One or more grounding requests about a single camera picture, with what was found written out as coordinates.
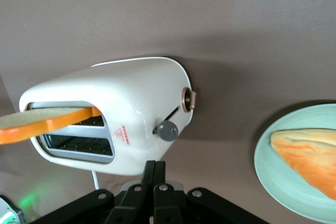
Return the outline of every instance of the white cable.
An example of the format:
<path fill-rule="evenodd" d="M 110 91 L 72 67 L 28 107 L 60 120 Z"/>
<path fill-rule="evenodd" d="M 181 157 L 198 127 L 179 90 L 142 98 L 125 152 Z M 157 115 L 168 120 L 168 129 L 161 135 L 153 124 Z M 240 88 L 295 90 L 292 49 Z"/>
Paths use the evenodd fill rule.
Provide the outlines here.
<path fill-rule="evenodd" d="M 99 184 L 98 184 L 98 178 L 97 178 L 97 174 L 95 171 L 92 171 L 92 176 L 93 176 L 93 182 L 94 182 L 94 186 L 96 188 L 96 190 L 99 189 Z"/>

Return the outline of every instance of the toaster knob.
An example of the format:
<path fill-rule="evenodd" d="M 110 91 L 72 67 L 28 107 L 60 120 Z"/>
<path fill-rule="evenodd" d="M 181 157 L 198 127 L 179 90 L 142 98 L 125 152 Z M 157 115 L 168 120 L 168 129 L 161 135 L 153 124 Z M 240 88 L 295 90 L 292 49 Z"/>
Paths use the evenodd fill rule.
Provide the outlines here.
<path fill-rule="evenodd" d="M 158 124 L 158 126 L 153 130 L 153 134 L 157 134 L 165 141 L 173 141 L 179 135 L 179 129 L 175 123 L 165 120 Z"/>

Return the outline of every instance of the screw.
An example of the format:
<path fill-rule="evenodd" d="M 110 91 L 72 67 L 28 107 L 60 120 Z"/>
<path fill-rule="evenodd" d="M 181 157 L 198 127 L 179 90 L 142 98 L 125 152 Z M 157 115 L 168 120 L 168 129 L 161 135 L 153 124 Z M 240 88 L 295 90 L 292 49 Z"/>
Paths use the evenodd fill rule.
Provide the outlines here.
<path fill-rule="evenodd" d="M 193 191 L 192 195 L 196 198 L 200 198 L 202 196 L 202 193 L 198 190 Z"/>
<path fill-rule="evenodd" d="M 98 199 L 105 199 L 107 197 L 106 193 L 102 193 L 100 195 L 98 195 Z"/>
<path fill-rule="evenodd" d="M 167 191 L 168 190 L 168 186 L 167 185 L 161 185 L 161 186 L 159 186 L 159 190 L 160 191 Z"/>
<path fill-rule="evenodd" d="M 136 187 L 134 188 L 134 191 L 141 191 L 141 190 L 142 190 L 141 186 L 136 186 Z"/>

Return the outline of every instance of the warning label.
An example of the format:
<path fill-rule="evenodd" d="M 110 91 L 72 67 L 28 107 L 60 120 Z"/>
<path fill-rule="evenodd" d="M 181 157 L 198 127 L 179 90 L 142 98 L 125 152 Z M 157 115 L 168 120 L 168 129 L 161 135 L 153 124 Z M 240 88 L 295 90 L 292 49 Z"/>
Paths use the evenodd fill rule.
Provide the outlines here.
<path fill-rule="evenodd" d="M 126 127 L 125 125 L 123 125 L 122 127 L 120 127 L 115 133 L 114 135 L 119 138 L 120 140 L 122 140 L 123 142 L 126 142 L 127 145 L 130 145 L 130 141 L 128 139 L 127 136 L 127 131 L 126 131 Z"/>

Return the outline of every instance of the green light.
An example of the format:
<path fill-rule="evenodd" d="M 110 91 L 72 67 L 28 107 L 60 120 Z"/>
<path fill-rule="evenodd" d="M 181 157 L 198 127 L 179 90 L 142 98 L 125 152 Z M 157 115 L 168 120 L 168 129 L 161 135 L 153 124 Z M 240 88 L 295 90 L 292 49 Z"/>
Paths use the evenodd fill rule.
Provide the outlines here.
<path fill-rule="evenodd" d="M 0 218 L 0 224 L 15 224 L 17 223 L 15 220 L 15 215 L 9 211 Z"/>
<path fill-rule="evenodd" d="M 19 206 L 23 209 L 29 207 L 34 201 L 35 199 L 38 197 L 38 193 L 37 192 L 33 192 L 31 194 L 28 194 L 26 197 L 24 197 L 20 202 L 19 202 Z"/>

